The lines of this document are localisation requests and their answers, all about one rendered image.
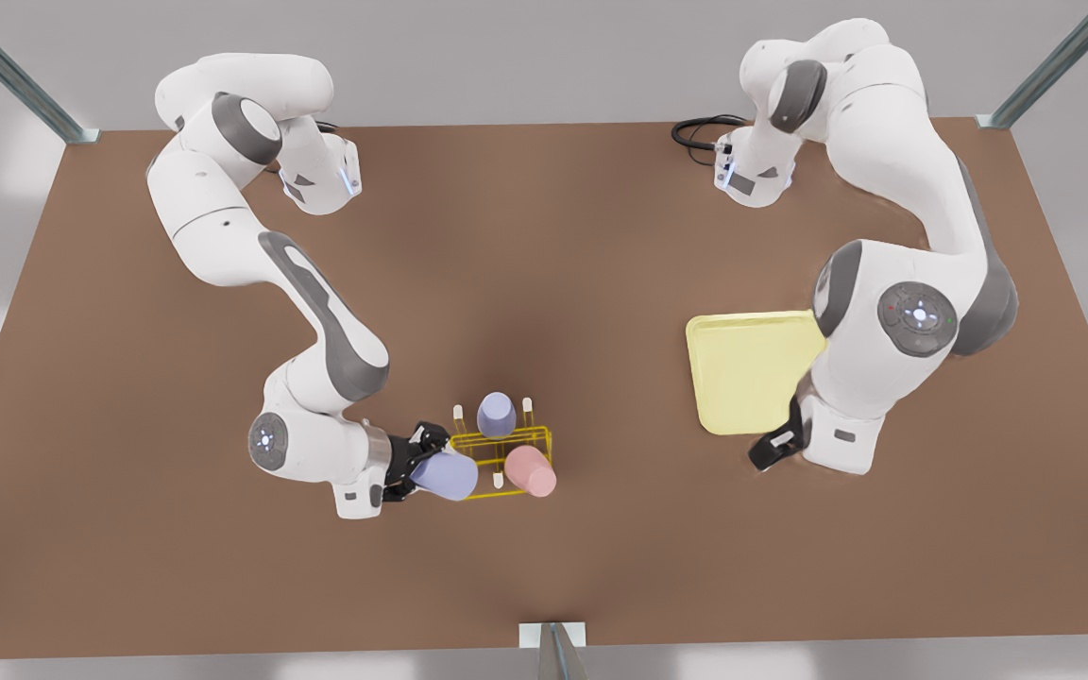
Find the lavender cup with gripper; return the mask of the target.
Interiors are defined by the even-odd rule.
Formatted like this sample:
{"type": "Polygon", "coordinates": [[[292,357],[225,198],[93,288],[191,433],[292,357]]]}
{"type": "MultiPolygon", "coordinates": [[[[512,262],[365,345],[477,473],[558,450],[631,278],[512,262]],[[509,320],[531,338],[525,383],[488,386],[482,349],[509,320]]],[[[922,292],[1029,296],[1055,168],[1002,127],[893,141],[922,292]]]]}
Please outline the lavender cup with gripper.
{"type": "Polygon", "coordinates": [[[475,461],[450,447],[419,462],[410,474],[415,486],[448,500],[466,499],[475,489],[478,477],[475,461]]]}

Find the pale yellow tray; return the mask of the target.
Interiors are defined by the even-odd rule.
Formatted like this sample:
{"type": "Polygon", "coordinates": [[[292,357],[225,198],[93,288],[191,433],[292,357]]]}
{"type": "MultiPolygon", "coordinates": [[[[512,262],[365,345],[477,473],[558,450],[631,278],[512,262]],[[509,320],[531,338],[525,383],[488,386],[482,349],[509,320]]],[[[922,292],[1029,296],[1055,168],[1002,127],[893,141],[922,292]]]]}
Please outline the pale yellow tray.
{"type": "Polygon", "coordinates": [[[698,421],[715,435],[786,425],[798,383],[827,344],[811,310],[695,316],[684,335],[698,421]]]}

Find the lavender cup upside down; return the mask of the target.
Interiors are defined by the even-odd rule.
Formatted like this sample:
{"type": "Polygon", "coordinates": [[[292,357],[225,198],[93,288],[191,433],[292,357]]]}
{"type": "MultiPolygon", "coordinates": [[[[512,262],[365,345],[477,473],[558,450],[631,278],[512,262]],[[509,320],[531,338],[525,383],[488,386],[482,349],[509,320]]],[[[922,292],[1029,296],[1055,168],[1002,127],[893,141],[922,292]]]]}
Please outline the lavender cup upside down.
{"type": "Polygon", "coordinates": [[[486,438],[505,438],[517,428],[515,404],[505,393],[492,392],[478,408],[478,430],[486,438]]]}

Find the pink cup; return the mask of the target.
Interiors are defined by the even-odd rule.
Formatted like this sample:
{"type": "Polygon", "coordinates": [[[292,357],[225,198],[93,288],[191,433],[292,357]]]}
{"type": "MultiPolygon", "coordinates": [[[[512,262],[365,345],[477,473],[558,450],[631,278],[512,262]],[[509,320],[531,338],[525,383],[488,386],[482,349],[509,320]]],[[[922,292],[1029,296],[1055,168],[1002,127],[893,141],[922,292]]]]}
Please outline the pink cup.
{"type": "Polygon", "coordinates": [[[533,445],[518,445],[508,453],[504,474],[514,486],[535,498],[545,498],[556,489],[557,478],[547,456],[533,445]]]}

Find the silver frame post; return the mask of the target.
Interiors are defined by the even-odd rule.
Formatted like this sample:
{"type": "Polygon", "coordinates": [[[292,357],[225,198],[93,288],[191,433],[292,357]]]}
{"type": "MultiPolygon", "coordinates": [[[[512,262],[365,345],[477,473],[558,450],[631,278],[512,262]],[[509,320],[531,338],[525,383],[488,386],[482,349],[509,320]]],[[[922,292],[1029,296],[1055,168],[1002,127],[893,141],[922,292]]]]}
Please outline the silver frame post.
{"type": "Polygon", "coordinates": [[[588,646],[585,622],[527,622],[518,625],[518,646],[537,650],[536,680],[590,680],[579,656],[588,646]]]}
{"type": "Polygon", "coordinates": [[[1087,52],[1088,13],[992,113],[979,113],[973,118],[978,128],[1010,129],[1087,52]]]}
{"type": "Polygon", "coordinates": [[[94,144],[99,129],[83,127],[0,46],[0,83],[65,144],[94,144]]]}

